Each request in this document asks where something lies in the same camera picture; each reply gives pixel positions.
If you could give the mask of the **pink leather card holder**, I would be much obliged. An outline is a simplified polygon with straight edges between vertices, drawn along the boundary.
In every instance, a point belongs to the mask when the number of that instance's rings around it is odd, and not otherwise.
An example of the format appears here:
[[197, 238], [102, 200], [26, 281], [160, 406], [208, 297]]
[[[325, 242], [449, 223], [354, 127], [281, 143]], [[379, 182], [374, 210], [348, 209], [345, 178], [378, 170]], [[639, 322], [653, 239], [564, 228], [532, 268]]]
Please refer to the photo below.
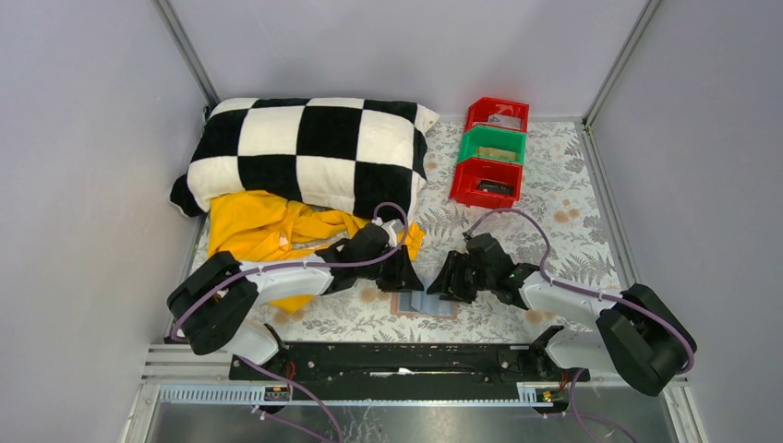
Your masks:
[[391, 302], [391, 312], [397, 316], [454, 319], [458, 309], [455, 303], [440, 300], [435, 294], [414, 292], [396, 294]]

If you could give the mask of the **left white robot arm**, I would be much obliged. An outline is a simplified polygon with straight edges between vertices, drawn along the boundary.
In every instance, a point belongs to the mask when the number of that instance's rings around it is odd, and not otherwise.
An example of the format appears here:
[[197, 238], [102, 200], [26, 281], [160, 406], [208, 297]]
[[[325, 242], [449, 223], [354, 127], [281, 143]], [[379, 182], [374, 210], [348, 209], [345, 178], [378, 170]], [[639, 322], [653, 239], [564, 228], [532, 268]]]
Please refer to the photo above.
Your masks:
[[264, 365], [283, 347], [269, 326], [250, 318], [261, 305], [309, 302], [370, 281], [385, 293], [420, 292], [406, 240], [411, 230], [399, 220], [371, 222], [308, 256], [275, 262], [240, 261], [215, 254], [167, 297], [173, 333], [196, 355], [226, 351]]

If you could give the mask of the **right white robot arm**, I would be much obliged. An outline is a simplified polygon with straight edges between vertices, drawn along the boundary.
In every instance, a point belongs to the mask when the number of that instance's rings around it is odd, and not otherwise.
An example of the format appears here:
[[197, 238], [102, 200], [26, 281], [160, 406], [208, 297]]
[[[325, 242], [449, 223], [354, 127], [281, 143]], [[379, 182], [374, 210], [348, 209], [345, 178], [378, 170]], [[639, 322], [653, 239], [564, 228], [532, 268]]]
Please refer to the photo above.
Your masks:
[[549, 276], [539, 265], [515, 262], [489, 233], [466, 238], [464, 252], [448, 253], [427, 292], [471, 303], [481, 291], [523, 310], [547, 311], [584, 326], [550, 327], [529, 347], [560, 369], [613, 373], [630, 387], [658, 395], [688, 371], [697, 351], [691, 334], [648, 286], [617, 294]]

